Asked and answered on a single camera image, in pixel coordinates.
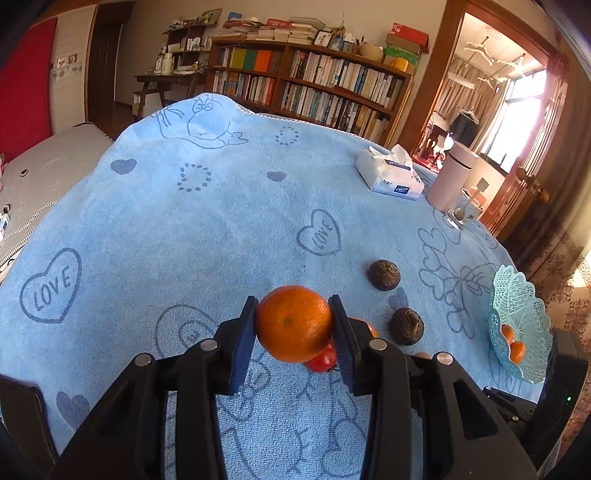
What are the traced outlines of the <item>red wall panel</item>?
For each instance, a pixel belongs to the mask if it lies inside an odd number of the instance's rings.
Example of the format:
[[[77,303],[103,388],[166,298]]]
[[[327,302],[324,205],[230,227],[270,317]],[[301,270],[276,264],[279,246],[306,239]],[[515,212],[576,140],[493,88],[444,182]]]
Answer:
[[[1,153],[7,162],[52,135],[49,73],[57,20],[30,28],[1,68]]]

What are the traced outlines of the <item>wooden bookshelf with books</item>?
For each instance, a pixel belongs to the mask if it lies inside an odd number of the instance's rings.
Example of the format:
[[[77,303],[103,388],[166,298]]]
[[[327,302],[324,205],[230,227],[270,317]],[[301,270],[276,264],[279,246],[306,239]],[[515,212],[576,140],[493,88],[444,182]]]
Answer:
[[[205,90],[242,106],[353,133],[382,146],[412,88],[412,76],[360,55],[314,45],[212,41]]]

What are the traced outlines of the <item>light blue patterned towel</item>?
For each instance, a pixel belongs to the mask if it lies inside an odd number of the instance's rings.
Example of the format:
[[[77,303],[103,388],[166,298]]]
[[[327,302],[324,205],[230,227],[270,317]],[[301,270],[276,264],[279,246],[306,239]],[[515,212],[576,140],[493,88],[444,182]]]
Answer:
[[[45,216],[1,287],[1,475],[47,475],[139,354],[183,354],[281,286],[339,296],[408,355],[451,354],[483,391],[522,391],[488,334],[511,258],[480,223],[458,229],[424,197],[370,191],[369,142],[201,94],[127,128]],[[386,259],[401,282],[369,281]],[[422,339],[394,342],[409,307]],[[314,373],[253,344],[245,382],[216,398],[224,479],[363,479],[372,400],[339,364]]]

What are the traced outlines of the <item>white tissue pack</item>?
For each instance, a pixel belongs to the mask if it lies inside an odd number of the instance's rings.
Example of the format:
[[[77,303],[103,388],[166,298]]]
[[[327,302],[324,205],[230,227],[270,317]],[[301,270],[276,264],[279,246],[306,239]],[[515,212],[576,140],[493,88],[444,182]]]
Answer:
[[[417,200],[423,193],[424,183],[415,171],[408,152],[399,144],[389,153],[373,146],[360,152],[356,169],[370,191],[384,195]]]

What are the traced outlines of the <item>dark wrinkled passion fruit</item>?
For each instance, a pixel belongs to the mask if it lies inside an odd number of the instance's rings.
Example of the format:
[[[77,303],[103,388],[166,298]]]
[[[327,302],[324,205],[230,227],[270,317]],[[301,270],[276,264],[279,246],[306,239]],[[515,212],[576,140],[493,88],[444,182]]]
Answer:
[[[372,285],[381,291],[394,290],[399,286],[402,278],[399,267],[386,259],[370,264],[367,276]]]

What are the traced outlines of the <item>light blue lattice fruit basket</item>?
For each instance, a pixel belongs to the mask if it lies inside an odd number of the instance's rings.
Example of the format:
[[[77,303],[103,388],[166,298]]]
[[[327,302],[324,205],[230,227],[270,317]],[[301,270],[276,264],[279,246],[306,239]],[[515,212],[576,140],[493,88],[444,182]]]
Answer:
[[[514,377],[530,384],[545,381],[553,337],[550,317],[535,287],[513,266],[500,266],[493,278],[488,308],[489,338],[501,365]],[[527,347],[524,360],[510,360],[510,345],[501,333],[501,325],[510,325],[515,341]]]

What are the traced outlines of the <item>small yellow-brown fruit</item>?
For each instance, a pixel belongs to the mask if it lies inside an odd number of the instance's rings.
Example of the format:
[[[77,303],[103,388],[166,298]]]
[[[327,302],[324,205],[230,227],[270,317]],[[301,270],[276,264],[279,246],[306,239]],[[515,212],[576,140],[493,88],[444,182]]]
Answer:
[[[414,356],[416,356],[418,358],[428,359],[428,360],[432,359],[432,355],[430,355],[427,352],[417,352],[414,354]]]

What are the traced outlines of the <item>large orange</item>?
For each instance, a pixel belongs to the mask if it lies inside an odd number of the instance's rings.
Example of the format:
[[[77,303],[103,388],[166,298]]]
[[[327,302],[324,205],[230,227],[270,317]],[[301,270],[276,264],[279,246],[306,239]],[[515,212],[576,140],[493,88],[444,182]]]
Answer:
[[[274,289],[256,307],[256,336],[274,359],[304,363],[329,345],[332,313],[327,300],[297,285]]]

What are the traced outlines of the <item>red box on bookshelf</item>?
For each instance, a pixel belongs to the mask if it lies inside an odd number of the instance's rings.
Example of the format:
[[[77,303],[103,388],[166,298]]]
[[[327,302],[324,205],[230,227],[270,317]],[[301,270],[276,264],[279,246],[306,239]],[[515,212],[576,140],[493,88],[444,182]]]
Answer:
[[[429,47],[429,35],[426,32],[417,30],[404,24],[394,23],[391,33],[395,36],[420,45],[423,49]]]

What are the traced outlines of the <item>wooden door with knob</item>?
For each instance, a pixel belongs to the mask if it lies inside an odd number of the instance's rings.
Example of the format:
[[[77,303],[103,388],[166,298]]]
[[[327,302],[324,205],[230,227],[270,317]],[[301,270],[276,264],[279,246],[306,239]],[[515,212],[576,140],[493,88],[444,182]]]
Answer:
[[[497,194],[481,217],[481,222],[497,238],[509,232],[509,225],[519,208],[549,194],[538,178],[550,150],[564,109],[568,91],[569,60],[565,54],[551,58],[541,96],[540,108],[526,142]]]

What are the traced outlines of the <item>small wooden shelf unit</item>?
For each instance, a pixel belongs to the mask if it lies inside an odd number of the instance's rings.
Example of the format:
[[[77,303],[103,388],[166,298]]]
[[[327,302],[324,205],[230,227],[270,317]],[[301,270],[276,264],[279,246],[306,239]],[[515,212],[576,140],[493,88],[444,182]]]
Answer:
[[[194,22],[176,22],[169,27],[164,32],[166,41],[161,48],[160,73],[187,75],[204,70],[209,53],[206,30],[207,25]]]

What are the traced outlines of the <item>green box on bookshelf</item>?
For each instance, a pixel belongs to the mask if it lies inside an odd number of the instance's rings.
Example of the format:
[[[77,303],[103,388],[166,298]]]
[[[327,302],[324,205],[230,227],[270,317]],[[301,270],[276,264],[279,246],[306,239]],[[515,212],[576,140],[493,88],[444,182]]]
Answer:
[[[421,54],[414,53],[396,45],[388,45],[385,49],[385,54],[393,58],[403,58],[407,60],[410,65],[414,66],[418,65],[421,57]]]

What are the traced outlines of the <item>pink thermos bottle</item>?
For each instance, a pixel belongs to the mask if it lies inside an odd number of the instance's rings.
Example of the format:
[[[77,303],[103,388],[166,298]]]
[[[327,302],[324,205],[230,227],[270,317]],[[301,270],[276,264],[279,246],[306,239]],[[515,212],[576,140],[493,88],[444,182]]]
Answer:
[[[454,206],[477,158],[472,150],[459,142],[447,151],[443,167],[427,195],[428,202],[436,210],[447,212]]]

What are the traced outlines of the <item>grey mattress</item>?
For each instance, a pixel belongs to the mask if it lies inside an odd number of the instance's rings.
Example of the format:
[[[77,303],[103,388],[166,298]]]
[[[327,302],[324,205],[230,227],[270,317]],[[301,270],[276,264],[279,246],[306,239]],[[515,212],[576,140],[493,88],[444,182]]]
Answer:
[[[1,263],[11,262],[43,217],[91,173],[112,140],[91,123],[68,128],[8,163],[1,181],[1,206],[9,223],[1,240]]]

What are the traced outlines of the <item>clear drinking glass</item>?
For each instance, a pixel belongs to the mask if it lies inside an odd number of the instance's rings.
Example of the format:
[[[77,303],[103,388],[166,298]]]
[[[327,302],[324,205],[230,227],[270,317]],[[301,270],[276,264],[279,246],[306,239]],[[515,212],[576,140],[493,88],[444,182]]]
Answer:
[[[446,212],[445,219],[453,226],[463,228],[482,214],[482,207],[476,197],[463,188],[452,207]]]

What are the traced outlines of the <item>metal spoon in glass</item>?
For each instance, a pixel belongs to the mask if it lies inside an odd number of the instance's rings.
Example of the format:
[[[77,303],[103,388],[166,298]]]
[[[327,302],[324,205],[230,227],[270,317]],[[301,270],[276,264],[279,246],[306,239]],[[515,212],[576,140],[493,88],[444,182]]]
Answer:
[[[487,190],[488,186],[488,181],[485,178],[481,178],[474,187],[470,187],[466,191],[467,198],[454,210],[454,217],[458,221],[465,222],[479,216],[479,209],[481,207],[479,198]]]

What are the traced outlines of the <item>dark wooden side table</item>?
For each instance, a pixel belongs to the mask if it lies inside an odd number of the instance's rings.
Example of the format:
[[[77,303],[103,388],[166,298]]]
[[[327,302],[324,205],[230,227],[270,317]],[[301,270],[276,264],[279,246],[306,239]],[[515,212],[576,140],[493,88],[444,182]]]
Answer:
[[[132,115],[137,121],[143,117],[146,97],[149,94],[157,94],[160,106],[165,107],[170,104],[166,99],[165,93],[170,91],[173,85],[185,87],[185,98],[194,97],[197,94],[197,88],[204,86],[205,75],[199,72],[188,74],[141,74],[136,75],[135,80],[141,84],[141,88],[133,93],[138,98],[138,102],[132,106]]]

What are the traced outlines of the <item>red cherry tomato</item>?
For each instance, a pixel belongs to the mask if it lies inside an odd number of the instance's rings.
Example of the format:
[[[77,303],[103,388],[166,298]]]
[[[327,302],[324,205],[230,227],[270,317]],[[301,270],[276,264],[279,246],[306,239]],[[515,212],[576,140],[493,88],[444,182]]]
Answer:
[[[337,352],[334,342],[330,341],[327,346],[315,358],[304,362],[304,366],[314,373],[325,373],[335,368],[338,363]]]

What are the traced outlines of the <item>patterned beige curtain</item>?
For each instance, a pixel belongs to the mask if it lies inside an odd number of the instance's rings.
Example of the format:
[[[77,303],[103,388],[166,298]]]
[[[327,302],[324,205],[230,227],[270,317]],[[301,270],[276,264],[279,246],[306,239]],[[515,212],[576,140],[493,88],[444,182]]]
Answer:
[[[531,206],[508,237],[515,265],[534,284],[551,326],[590,351],[590,78],[566,41],[566,98],[537,178],[549,201]]]

